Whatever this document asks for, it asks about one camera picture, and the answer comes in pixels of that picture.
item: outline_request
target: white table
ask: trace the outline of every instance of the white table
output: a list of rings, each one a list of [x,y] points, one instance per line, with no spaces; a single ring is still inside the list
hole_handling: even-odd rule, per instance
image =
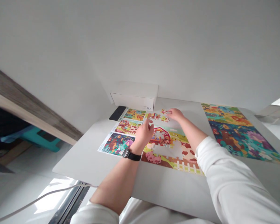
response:
[[[113,105],[105,118],[91,126],[54,167],[54,172],[93,185],[99,185],[102,182],[120,160],[119,156],[97,151],[116,123],[108,120],[115,108],[116,106]],[[195,125],[214,138],[200,103],[157,99],[155,110],[169,108],[180,109]],[[258,121],[251,111],[241,109],[241,112],[280,153],[280,140]],[[239,156],[236,158],[252,169],[271,195],[280,203],[280,165]],[[220,222],[204,176],[140,161],[132,197],[212,222]]]

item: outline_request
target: cardboard box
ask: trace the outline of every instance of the cardboard box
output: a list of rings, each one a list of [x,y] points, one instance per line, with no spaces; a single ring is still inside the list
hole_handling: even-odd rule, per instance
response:
[[[137,110],[153,110],[158,95],[158,85],[121,81],[114,86],[111,97],[116,106]]]

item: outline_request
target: black phone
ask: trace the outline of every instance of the black phone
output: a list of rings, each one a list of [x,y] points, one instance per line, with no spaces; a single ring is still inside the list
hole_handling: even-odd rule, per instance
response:
[[[127,107],[124,106],[118,106],[117,109],[114,111],[114,113],[111,115],[111,117],[109,117],[109,120],[118,121],[118,119],[120,118],[120,116],[122,115],[122,113],[126,108]]]

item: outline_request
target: teal stool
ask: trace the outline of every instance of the teal stool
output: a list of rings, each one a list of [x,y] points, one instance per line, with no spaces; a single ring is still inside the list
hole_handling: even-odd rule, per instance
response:
[[[20,138],[53,152],[60,150],[56,144],[61,140],[37,127],[33,127],[31,130],[21,134]]]

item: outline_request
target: white cable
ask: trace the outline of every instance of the white cable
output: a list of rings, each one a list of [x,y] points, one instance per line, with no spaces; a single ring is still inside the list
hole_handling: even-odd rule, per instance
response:
[[[46,193],[46,194],[40,196],[38,199],[34,200],[33,202],[30,202],[29,204],[25,205],[24,207],[22,207],[22,208],[20,208],[20,209],[18,209],[18,210],[16,210],[16,211],[14,211],[13,213],[10,213],[9,215],[6,215],[6,216],[0,218],[0,222],[2,222],[2,221],[5,220],[5,219],[10,218],[11,216],[14,216],[15,214],[17,214],[17,213],[19,213],[19,212],[21,212],[21,211],[23,211],[24,209],[28,208],[30,205],[33,205],[35,202],[39,201],[40,199],[44,198],[45,196],[48,196],[49,194],[53,194],[53,193],[57,193],[57,192],[60,192],[60,191],[65,191],[65,190],[69,190],[69,189],[71,189],[71,188],[78,187],[78,186],[80,186],[80,187],[94,187],[94,188],[97,188],[97,187],[98,187],[98,186],[93,186],[93,185],[91,185],[91,184],[76,184],[76,185],[71,186],[71,187],[68,187],[68,188],[64,188],[64,189],[60,189],[60,190],[55,190],[55,191],[48,192],[48,193]]]

